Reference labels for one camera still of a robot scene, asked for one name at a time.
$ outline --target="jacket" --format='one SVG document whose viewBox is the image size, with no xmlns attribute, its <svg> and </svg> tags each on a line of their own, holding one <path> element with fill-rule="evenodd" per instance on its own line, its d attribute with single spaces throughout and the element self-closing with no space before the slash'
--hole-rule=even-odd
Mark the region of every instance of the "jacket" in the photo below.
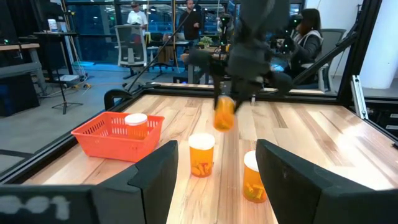
<svg viewBox="0 0 398 224">
<path fill-rule="evenodd" d="M 322 51 L 323 38 L 319 31 L 311 30 L 305 36 L 296 35 L 295 52 L 290 59 L 290 69 L 302 70 L 301 65 L 305 63 L 314 63 Z"/>
</svg>

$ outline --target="white office chair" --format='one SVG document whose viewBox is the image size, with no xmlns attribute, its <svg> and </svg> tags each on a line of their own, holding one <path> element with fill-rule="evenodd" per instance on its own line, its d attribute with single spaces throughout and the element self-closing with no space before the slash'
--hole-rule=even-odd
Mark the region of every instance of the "white office chair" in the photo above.
<svg viewBox="0 0 398 224">
<path fill-rule="evenodd" d="M 321 30 L 323 36 L 322 52 L 319 54 L 317 60 L 322 58 L 329 52 L 331 52 L 336 47 L 336 44 L 341 41 L 345 32 L 346 32 L 345 29 L 322 29 Z M 322 92 L 326 92 L 325 77 L 327 78 L 327 86 L 329 91 L 331 91 L 332 93 L 335 92 L 335 89 L 333 87 L 333 80 L 331 75 L 329 74 L 329 67 L 332 61 L 333 59 L 330 60 L 328 63 L 324 64 L 324 66 L 322 66 L 322 68 L 320 68 L 318 71 L 318 86 Z M 306 63 L 302 65 L 302 68 L 307 69 L 312 65 L 313 63 Z"/>
<path fill-rule="evenodd" d="M 134 76 L 134 70 L 142 70 L 147 65 L 147 49 L 141 26 L 115 26 L 118 38 L 118 65 L 129 67 L 131 74 L 124 79 Z"/>
</svg>

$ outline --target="white pillar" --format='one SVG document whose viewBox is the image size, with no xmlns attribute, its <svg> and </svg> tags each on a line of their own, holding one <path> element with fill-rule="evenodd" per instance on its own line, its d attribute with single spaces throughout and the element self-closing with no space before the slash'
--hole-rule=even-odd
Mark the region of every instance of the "white pillar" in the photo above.
<svg viewBox="0 0 398 224">
<path fill-rule="evenodd" d="M 362 87 L 389 88 L 398 68 L 398 0 L 383 0 L 366 51 L 360 78 Z"/>
</svg>

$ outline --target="white cap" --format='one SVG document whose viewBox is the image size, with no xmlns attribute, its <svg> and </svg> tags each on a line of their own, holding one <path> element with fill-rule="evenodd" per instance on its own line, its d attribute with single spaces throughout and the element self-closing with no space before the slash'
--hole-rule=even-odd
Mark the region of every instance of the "white cap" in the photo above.
<svg viewBox="0 0 398 224">
<path fill-rule="evenodd" d="M 216 139 L 207 133 L 192 134 L 189 136 L 188 144 L 195 149 L 209 150 L 216 144 Z"/>
<path fill-rule="evenodd" d="M 130 114 L 124 118 L 124 122 L 130 126 L 137 126 L 148 121 L 148 116 L 145 114 Z"/>
<path fill-rule="evenodd" d="M 244 165 L 246 165 L 251 170 L 259 172 L 259 167 L 257 166 L 256 151 L 255 150 L 251 150 L 250 152 L 247 152 L 244 155 L 243 162 L 244 162 Z"/>
</svg>

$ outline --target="metal bracket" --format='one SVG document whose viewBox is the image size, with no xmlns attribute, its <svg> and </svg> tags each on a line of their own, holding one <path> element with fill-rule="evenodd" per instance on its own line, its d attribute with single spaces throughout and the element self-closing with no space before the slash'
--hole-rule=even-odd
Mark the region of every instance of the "metal bracket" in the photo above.
<svg viewBox="0 0 398 224">
<path fill-rule="evenodd" d="M 362 91 L 361 80 L 359 75 L 353 75 L 351 80 L 351 91 L 353 92 L 353 100 L 355 105 L 355 113 L 361 119 L 369 119 L 368 110 L 366 109 L 365 97 Z"/>
<path fill-rule="evenodd" d="M 251 96 L 251 104 L 254 105 L 255 102 L 256 102 L 256 95 L 253 94 L 253 95 Z"/>
</svg>

